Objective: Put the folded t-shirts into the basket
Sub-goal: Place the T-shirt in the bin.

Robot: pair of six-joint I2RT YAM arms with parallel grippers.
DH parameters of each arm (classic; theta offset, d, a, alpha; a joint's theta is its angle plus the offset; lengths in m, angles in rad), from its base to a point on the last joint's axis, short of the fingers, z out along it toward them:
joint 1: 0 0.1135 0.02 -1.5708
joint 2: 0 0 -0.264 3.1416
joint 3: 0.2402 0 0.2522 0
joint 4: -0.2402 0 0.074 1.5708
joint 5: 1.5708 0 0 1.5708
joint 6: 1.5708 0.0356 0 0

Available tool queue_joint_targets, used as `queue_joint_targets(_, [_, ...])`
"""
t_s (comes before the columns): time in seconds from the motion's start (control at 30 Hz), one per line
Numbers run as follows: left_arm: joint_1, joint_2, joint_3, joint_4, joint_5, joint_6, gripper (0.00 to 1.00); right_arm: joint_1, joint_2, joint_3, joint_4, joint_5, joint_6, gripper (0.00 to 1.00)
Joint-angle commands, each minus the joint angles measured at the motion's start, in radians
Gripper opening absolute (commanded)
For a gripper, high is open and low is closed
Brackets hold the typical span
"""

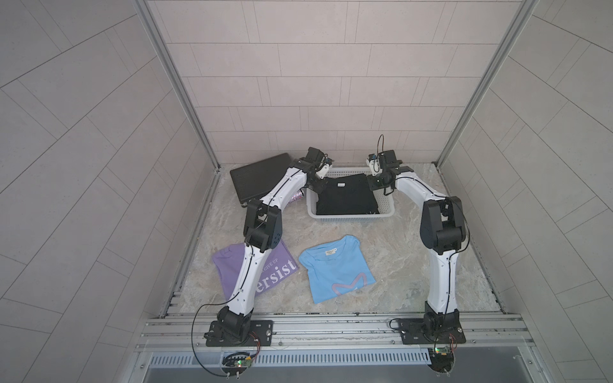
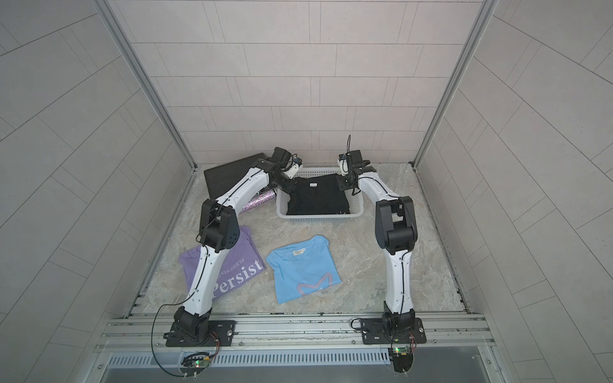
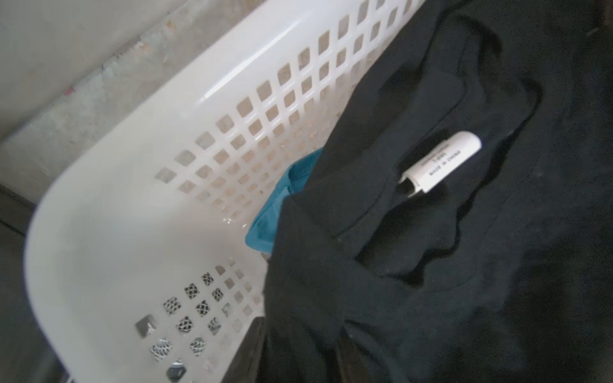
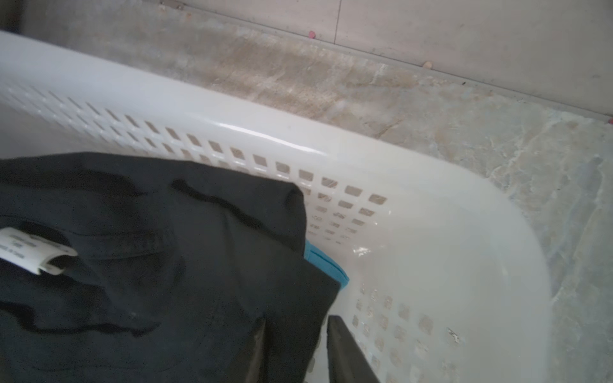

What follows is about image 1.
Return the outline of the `white plastic laundry basket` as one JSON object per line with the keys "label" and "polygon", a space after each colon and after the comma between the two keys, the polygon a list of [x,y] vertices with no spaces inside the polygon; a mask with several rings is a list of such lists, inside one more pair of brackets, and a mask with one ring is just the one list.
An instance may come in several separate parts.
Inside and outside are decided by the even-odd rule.
{"label": "white plastic laundry basket", "polygon": [[[369,176],[371,174],[368,167],[333,167],[328,171],[327,177],[329,178],[343,178],[347,176],[353,176],[357,174],[364,174]],[[347,209],[341,210],[338,214],[321,214],[318,212],[317,205],[319,202],[319,195],[307,189],[306,195],[306,209],[308,215],[316,220],[320,221],[365,221],[389,218],[395,213],[394,198],[393,196],[385,196],[383,190],[375,190],[372,192],[373,198],[377,202],[378,210],[375,212],[366,212],[362,209],[360,212],[349,212]]]}

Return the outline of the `black t-shirt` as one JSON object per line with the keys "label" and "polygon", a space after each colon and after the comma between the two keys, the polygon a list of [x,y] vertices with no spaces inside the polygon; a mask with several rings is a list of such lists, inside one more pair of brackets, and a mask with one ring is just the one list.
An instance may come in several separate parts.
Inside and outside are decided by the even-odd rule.
{"label": "black t-shirt", "polygon": [[367,183],[367,176],[357,174],[343,178],[326,178],[327,186],[319,193],[318,212],[338,214],[341,210],[349,212],[375,212],[377,202]]}

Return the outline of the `purple Persist t-shirt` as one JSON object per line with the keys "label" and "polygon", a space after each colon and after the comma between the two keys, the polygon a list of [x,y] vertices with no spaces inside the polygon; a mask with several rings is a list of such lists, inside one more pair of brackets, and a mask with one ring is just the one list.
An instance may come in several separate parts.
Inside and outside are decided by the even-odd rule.
{"label": "purple Persist t-shirt", "polygon": [[[233,244],[219,250],[212,256],[226,300],[234,296],[233,290],[244,261],[244,248],[244,244]],[[275,288],[298,269],[299,265],[290,254],[285,243],[281,241],[268,256],[267,263],[264,265],[260,280],[257,283],[255,295],[261,295]]]}

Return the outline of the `light blue t-shirt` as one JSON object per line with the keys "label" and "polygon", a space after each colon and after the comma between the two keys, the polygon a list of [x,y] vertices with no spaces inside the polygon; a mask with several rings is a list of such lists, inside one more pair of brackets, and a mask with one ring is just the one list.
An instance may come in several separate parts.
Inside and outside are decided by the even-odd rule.
{"label": "light blue t-shirt", "polygon": [[307,270],[315,304],[376,283],[355,236],[308,248],[299,262]]}

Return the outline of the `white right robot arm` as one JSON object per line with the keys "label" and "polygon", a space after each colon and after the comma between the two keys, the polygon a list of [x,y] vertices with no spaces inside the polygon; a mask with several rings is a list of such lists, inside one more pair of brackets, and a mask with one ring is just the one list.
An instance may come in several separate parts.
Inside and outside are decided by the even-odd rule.
{"label": "white right robot arm", "polygon": [[399,191],[421,209],[419,234],[430,259],[430,288],[422,328],[426,337],[433,340],[459,326],[456,268],[458,255],[466,250],[463,243],[469,236],[462,202],[421,180],[393,150],[370,154],[367,164],[371,190],[382,190],[386,195]]}

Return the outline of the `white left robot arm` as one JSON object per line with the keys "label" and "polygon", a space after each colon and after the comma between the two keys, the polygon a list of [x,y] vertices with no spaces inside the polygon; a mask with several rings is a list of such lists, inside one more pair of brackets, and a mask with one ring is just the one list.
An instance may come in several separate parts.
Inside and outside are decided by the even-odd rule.
{"label": "white left robot arm", "polygon": [[239,342],[249,337],[257,284],[268,256],[282,239],[283,211],[301,189],[323,190],[323,178],[332,164],[327,154],[308,148],[268,194],[247,204],[243,263],[231,298],[217,314],[224,334]]}

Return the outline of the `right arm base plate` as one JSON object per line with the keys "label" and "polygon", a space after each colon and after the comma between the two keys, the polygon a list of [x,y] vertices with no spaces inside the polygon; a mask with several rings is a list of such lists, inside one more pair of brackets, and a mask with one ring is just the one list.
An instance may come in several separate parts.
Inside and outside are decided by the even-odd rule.
{"label": "right arm base plate", "polygon": [[391,319],[391,330],[400,333],[403,345],[465,344],[466,337],[459,317],[426,316],[424,319]]}

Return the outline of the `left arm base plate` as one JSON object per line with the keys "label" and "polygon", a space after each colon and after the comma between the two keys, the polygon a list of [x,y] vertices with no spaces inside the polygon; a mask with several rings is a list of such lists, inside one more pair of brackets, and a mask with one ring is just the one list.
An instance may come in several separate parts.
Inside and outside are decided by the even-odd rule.
{"label": "left arm base plate", "polygon": [[274,322],[250,320],[239,325],[214,321],[204,335],[207,347],[270,346]]}

